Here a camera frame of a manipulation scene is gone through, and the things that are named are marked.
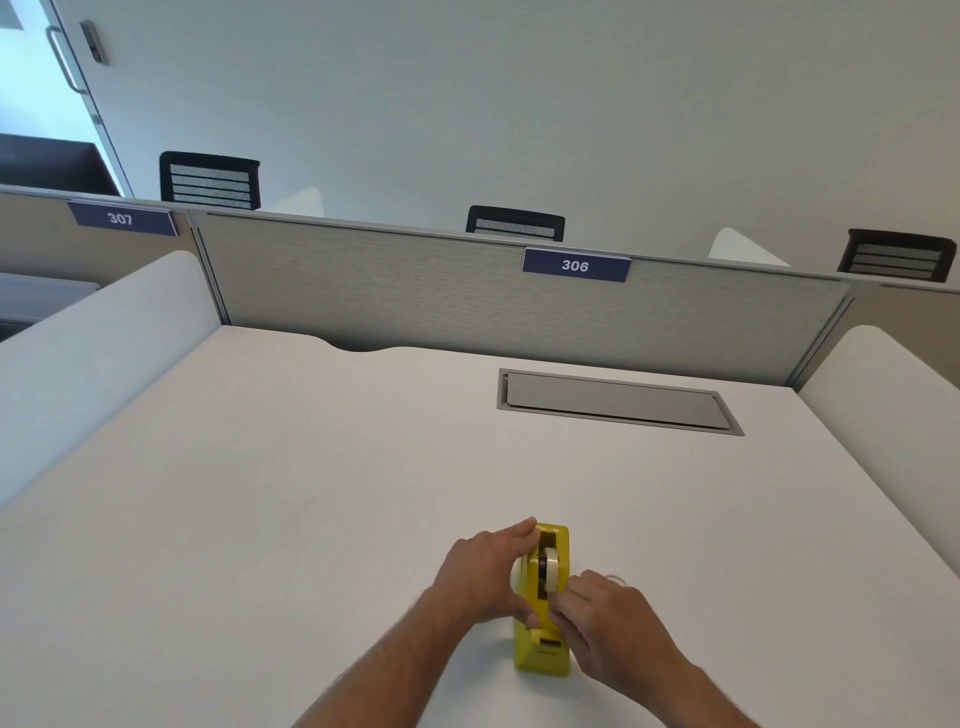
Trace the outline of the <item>black mesh office chair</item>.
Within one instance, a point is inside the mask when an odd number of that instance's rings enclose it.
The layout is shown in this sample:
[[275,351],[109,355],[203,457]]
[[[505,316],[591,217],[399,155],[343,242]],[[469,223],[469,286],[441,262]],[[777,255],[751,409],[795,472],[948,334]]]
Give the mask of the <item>black mesh office chair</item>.
[[559,215],[491,205],[474,204],[465,231],[488,237],[531,238],[562,242],[566,218]]
[[160,199],[166,203],[257,211],[261,208],[258,160],[228,155],[163,151]]
[[958,246],[941,236],[850,228],[839,273],[944,284]]

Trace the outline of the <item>grey door lock plate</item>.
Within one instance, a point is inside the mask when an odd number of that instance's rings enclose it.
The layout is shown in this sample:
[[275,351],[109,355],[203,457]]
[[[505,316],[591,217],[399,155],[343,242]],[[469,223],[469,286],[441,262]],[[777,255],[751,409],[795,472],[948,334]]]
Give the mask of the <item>grey door lock plate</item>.
[[98,65],[107,66],[109,60],[94,22],[89,19],[81,20],[79,28],[93,61]]

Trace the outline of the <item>glass door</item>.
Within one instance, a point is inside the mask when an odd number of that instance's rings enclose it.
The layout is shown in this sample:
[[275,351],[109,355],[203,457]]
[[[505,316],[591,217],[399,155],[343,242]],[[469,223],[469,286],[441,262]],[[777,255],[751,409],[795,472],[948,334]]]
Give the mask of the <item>glass door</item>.
[[82,71],[55,0],[0,0],[0,133],[93,143],[121,196],[132,197],[90,89],[87,98],[66,84],[44,34],[48,25],[66,31]]

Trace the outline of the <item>white tape roll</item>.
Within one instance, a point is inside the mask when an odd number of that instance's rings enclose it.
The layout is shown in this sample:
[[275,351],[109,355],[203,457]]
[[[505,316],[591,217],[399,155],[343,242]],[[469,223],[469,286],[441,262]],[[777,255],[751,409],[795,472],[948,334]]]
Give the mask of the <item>white tape roll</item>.
[[548,601],[560,588],[561,558],[558,548],[541,545],[536,554],[536,599]]

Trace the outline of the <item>grey flat panel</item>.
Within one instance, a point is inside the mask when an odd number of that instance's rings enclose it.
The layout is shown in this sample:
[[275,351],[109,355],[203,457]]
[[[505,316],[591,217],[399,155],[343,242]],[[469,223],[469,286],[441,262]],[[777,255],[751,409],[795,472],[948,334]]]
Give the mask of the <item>grey flat panel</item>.
[[100,288],[95,282],[0,273],[0,343]]

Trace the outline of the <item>beige partition panel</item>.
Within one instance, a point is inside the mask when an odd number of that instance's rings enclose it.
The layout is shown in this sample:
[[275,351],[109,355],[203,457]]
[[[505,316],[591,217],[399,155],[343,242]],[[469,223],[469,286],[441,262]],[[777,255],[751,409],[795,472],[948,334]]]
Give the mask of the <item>beige partition panel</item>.
[[[166,210],[178,237],[80,226],[68,201]],[[195,215],[171,203],[0,185],[0,273],[98,284],[97,320],[128,306],[140,324],[230,321]]]
[[787,380],[799,391],[840,339],[874,326],[960,389],[960,287],[849,274],[850,288]]

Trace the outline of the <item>blue desk number label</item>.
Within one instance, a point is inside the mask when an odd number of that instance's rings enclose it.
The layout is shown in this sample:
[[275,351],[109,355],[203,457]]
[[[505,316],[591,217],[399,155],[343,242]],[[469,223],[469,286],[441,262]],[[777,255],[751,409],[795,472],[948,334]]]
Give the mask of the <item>blue desk number label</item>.
[[623,284],[628,278],[631,263],[629,256],[527,247],[523,251],[521,271],[527,274]]
[[161,237],[178,237],[171,211],[123,204],[68,200],[67,206],[81,227]]

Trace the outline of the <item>wide grey partition panel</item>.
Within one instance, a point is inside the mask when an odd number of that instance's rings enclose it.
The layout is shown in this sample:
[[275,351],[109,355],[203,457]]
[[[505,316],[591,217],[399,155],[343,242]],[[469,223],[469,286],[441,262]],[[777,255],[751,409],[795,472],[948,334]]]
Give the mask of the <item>wide grey partition panel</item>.
[[192,211],[227,321],[390,347],[772,385],[794,383],[852,285],[628,257],[623,282],[524,272],[522,241]]

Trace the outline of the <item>dark cabinet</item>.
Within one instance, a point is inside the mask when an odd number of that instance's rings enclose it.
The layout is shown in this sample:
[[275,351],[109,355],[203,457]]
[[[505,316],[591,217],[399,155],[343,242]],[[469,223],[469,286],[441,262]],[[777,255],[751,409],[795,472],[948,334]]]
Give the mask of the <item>dark cabinet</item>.
[[0,185],[120,197],[90,142],[0,132]]

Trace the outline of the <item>person's left forearm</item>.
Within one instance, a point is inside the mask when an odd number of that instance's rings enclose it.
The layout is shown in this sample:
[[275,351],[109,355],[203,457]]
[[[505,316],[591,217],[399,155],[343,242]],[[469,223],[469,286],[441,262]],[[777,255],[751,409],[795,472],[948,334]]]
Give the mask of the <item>person's left forearm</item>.
[[479,623],[479,597],[431,586],[292,728],[418,728],[450,660]]

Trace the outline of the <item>person's left hand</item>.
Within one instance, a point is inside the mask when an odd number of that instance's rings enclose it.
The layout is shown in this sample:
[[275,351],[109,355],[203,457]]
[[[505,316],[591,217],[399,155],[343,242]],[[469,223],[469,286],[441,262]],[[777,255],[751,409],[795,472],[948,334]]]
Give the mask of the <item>person's left hand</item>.
[[510,618],[504,615],[504,597],[515,593],[514,565],[538,545],[537,524],[528,517],[501,530],[457,540],[426,590],[429,601],[463,631]]

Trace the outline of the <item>person's right hand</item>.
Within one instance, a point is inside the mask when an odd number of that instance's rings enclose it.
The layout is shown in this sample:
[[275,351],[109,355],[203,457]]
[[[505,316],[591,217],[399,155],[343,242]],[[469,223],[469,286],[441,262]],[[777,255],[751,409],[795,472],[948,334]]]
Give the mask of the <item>person's right hand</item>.
[[671,671],[690,662],[643,593],[611,583],[593,632],[591,653],[574,653],[581,671],[649,708]]

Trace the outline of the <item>person's right forearm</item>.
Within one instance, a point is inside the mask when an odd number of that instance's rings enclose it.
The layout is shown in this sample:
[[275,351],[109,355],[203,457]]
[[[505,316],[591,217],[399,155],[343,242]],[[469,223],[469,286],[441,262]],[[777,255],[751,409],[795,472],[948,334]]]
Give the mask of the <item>person's right forearm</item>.
[[663,679],[649,711],[666,728],[762,728],[689,661]]

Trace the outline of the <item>yellow tape dispenser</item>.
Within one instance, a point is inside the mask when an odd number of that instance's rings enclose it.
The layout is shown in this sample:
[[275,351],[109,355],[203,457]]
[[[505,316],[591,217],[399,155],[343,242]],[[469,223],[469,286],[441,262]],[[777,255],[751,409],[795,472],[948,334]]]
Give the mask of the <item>yellow tape dispenser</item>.
[[541,627],[525,629],[513,624],[513,662],[520,672],[554,677],[570,675],[570,647],[549,617],[549,599],[537,600],[537,554],[540,546],[555,547],[560,558],[559,588],[565,588],[570,577],[570,529],[563,525],[539,522],[536,525],[536,548],[518,560],[511,580],[514,591],[534,606]]

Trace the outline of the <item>white rounded side divider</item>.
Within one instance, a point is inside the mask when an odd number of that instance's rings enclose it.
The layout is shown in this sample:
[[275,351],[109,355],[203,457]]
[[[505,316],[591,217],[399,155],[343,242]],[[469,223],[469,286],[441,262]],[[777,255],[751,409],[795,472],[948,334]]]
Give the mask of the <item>white rounded side divider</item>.
[[960,578],[960,389],[860,324],[798,395]]
[[707,257],[714,261],[748,263],[778,268],[790,267],[789,263],[730,226],[725,226],[718,231]]
[[265,213],[300,217],[326,216],[322,194],[316,186],[307,187],[271,205],[265,205],[261,210]]
[[0,509],[222,325],[173,251],[0,343]]

